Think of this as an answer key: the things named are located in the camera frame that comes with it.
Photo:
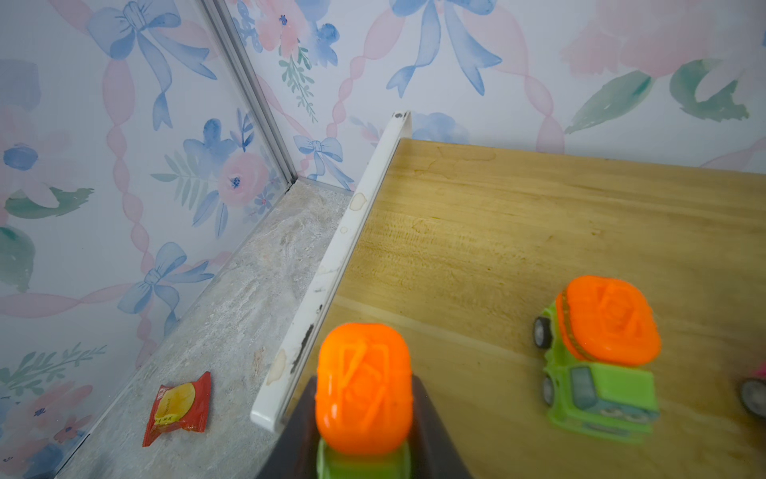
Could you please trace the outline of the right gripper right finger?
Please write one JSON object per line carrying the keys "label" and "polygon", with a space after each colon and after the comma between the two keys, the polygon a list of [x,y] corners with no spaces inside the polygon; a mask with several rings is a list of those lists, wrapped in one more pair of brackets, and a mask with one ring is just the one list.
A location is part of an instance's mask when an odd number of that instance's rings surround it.
{"label": "right gripper right finger", "polygon": [[409,440],[414,478],[472,479],[423,381],[412,376],[413,424]]}

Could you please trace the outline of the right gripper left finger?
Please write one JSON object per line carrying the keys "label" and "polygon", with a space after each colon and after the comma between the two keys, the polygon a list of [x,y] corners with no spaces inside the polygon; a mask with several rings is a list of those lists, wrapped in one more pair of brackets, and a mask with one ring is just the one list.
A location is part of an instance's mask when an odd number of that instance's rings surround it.
{"label": "right gripper left finger", "polygon": [[256,479],[317,477],[320,435],[315,422],[316,377],[311,377]]}

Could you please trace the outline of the green truck orange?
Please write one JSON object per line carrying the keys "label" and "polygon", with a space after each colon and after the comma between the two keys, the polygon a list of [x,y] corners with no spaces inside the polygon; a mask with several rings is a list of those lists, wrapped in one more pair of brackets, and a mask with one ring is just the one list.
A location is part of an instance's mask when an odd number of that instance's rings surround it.
{"label": "green truck orange", "polygon": [[314,416],[319,478],[411,478],[411,356],[388,325],[347,323],[321,345]]}
{"label": "green truck orange", "polygon": [[542,395],[552,424],[628,444],[653,431],[660,408],[653,374],[661,351],[646,297],[621,279],[573,279],[533,324],[546,361]]}

